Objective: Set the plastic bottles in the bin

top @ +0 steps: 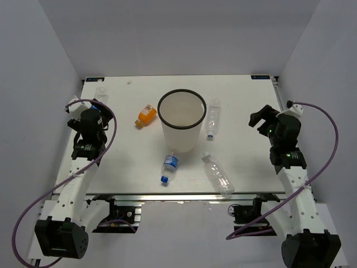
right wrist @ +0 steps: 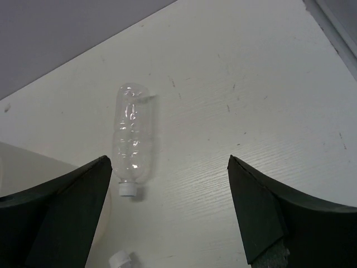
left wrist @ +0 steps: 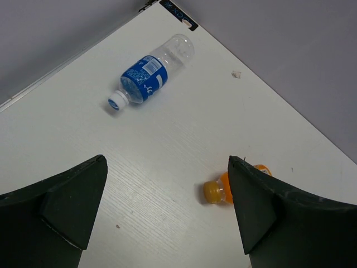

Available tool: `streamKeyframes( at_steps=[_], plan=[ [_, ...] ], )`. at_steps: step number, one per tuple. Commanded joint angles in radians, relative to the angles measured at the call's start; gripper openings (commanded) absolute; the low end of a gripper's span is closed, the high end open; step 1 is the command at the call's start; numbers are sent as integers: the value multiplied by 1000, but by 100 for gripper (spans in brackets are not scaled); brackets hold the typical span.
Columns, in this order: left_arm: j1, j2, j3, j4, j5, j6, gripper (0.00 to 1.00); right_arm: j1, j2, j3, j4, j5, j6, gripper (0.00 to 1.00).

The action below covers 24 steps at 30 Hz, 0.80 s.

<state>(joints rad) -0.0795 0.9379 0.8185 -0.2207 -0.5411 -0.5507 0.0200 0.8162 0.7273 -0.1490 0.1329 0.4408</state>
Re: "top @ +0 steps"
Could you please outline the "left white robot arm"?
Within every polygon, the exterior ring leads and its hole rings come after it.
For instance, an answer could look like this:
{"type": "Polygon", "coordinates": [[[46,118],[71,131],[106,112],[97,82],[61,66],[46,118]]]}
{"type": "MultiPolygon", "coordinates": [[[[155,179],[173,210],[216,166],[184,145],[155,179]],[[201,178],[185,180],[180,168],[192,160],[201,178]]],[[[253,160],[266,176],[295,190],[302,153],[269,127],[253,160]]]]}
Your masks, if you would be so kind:
{"type": "Polygon", "coordinates": [[[83,209],[89,184],[105,152],[105,130],[113,115],[106,108],[89,108],[67,125],[74,137],[69,169],[70,181],[64,184],[46,220],[35,225],[35,234],[44,256],[81,259],[88,248],[89,233],[103,220],[117,219],[118,209],[106,201],[95,201],[83,209]]]}

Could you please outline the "blue label bottle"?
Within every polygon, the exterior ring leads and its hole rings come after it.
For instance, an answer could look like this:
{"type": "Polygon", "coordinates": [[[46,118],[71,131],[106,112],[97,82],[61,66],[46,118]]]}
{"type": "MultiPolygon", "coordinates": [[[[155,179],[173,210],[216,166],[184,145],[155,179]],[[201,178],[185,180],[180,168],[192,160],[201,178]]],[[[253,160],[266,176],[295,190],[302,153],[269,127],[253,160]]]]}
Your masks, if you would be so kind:
{"type": "Polygon", "coordinates": [[[167,155],[161,167],[161,178],[162,184],[170,183],[176,176],[178,158],[174,153],[167,155]]]}
{"type": "Polygon", "coordinates": [[[98,102],[102,102],[102,103],[104,103],[104,104],[107,104],[107,103],[108,103],[108,98],[109,98],[108,91],[107,91],[105,88],[103,88],[103,87],[98,87],[98,88],[96,89],[94,98],[95,98],[98,102]]]}

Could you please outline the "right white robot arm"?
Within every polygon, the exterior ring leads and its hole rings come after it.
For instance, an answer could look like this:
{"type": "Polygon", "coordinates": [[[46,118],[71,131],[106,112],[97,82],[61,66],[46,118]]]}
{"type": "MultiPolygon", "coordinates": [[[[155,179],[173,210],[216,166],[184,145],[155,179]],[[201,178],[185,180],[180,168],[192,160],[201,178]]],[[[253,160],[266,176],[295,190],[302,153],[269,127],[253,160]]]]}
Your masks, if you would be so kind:
{"type": "Polygon", "coordinates": [[[250,115],[249,126],[260,120],[258,132],[269,138],[270,161],[287,194],[290,212],[276,198],[263,198],[252,208],[252,217],[268,221],[282,240],[281,252],[286,267],[331,267],[341,248],[338,235],[330,233],[319,216],[307,175],[307,164],[297,147],[301,130],[301,105],[293,104],[279,112],[269,105],[250,115]]]}

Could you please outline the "orange plastic bottle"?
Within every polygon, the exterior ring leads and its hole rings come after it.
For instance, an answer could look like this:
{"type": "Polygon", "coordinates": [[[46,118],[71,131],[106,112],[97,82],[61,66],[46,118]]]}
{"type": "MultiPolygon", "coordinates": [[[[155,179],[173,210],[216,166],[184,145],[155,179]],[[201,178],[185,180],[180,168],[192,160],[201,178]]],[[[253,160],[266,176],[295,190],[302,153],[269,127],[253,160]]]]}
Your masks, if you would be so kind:
{"type": "Polygon", "coordinates": [[[138,119],[135,121],[135,125],[137,128],[141,129],[147,125],[149,125],[153,119],[155,118],[157,111],[155,108],[148,104],[146,105],[142,111],[138,115],[138,119]]]}

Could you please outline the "clear bottle with blue cap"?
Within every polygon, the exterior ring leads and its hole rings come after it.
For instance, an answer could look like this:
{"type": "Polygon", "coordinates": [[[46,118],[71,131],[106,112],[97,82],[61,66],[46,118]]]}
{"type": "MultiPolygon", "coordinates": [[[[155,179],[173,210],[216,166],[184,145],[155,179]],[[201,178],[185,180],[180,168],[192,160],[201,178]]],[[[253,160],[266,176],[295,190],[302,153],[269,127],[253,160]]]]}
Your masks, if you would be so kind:
{"type": "Polygon", "coordinates": [[[208,140],[213,140],[219,130],[221,103],[219,99],[212,99],[208,105],[206,135],[208,140]]]}

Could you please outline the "large clear bottle white cap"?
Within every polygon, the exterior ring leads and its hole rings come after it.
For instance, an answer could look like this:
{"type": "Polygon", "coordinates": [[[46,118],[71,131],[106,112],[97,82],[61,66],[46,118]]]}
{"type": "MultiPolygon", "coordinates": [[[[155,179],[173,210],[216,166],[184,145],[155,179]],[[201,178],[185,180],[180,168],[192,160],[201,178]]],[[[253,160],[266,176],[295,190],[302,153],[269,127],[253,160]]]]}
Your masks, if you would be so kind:
{"type": "Polygon", "coordinates": [[[202,161],[204,172],[214,190],[224,198],[231,196],[235,192],[234,185],[218,160],[205,152],[202,155],[202,161]]]}

